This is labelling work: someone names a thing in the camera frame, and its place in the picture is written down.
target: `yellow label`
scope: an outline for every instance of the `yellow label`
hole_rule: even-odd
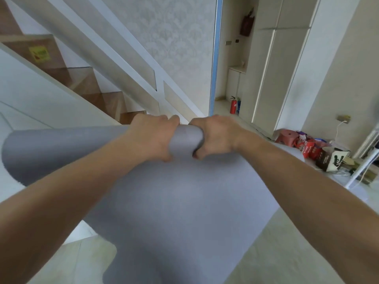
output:
[[[51,60],[49,51],[47,51],[45,46],[29,47],[29,51],[36,63],[44,63]]]

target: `fire extinguisher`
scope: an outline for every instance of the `fire extinguisher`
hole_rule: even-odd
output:
[[[230,113],[235,114],[237,109],[237,100],[234,96],[230,98],[232,100],[232,104],[230,105]]]

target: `person's left hand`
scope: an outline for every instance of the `person's left hand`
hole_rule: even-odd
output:
[[[170,161],[172,156],[168,145],[179,122],[177,115],[168,119],[166,115],[155,117],[137,114],[126,133],[116,139],[114,144],[119,148],[118,153],[126,154],[126,159],[130,154],[135,154],[140,162]]]

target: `person's left arm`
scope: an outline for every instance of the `person's left arm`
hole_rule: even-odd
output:
[[[169,161],[179,118],[138,114],[127,132],[0,203],[0,283],[26,283],[114,182],[147,160]]]

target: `wall outlet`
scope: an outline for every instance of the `wall outlet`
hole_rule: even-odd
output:
[[[348,124],[351,120],[350,115],[338,115],[336,118],[338,121],[343,121],[345,124]]]

